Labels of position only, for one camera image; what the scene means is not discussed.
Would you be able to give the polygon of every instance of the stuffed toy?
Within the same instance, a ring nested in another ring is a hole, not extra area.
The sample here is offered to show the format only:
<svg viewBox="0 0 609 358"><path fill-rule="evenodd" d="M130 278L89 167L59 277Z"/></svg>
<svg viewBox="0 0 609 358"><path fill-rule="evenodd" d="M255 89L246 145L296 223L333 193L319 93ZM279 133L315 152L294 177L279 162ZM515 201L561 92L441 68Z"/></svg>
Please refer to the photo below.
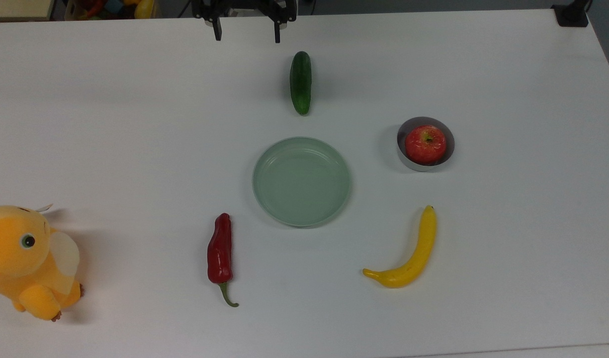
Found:
<svg viewBox="0 0 609 358"><path fill-rule="evenodd" d="M56 322L84 295L75 279L79 248L48 225L40 211L0 206L0 294L17 311Z"/></svg>

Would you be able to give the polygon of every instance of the cucumber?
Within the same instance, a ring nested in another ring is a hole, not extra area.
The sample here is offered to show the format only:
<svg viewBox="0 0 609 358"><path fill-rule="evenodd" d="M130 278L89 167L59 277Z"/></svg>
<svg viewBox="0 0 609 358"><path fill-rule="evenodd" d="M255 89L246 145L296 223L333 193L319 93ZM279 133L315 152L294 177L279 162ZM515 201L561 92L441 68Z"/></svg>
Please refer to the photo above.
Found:
<svg viewBox="0 0 609 358"><path fill-rule="evenodd" d="M293 107L300 115L306 115L311 106L311 57L306 52L293 56L289 82Z"/></svg>

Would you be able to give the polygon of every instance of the red apple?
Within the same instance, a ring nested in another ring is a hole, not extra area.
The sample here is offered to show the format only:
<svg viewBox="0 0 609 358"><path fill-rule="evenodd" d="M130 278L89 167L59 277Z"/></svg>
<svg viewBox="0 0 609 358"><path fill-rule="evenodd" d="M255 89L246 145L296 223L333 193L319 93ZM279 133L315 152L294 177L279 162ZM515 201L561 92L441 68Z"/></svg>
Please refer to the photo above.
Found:
<svg viewBox="0 0 609 358"><path fill-rule="evenodd" d="M418 165L431 165L445 154L445 136L433 125L420 125L406 136L406 155Z"/></svg>

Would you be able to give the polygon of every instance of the plush toy eye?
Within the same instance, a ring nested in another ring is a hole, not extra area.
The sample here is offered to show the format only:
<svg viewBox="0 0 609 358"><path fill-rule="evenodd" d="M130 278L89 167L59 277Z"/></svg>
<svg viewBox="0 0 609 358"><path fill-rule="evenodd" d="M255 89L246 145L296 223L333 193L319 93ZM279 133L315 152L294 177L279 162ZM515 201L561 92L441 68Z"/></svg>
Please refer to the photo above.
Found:
<svg viewBox="0 0 609 358"><path fill-rule="evenodd" d="M24 249L30 249L34 245L34 237L31 234L24 234L20 243Z"/></svg>

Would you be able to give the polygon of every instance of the banana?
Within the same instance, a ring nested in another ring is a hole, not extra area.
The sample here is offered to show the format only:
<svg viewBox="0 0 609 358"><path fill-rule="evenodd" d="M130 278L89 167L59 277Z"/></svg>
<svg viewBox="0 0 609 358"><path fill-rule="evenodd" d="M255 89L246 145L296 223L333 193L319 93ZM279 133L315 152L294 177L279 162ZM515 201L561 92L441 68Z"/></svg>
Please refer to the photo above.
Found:
<svg viewBox="0 0 609 358"><path fill-rule="evenodd" d="M414 281L423 271L430 258L436 236L436 214L432 206L426 206L420 222L420 233L413 256L401 267L389 270L363 269L362 274L381 283L384 287L404 287Z"/></svg>

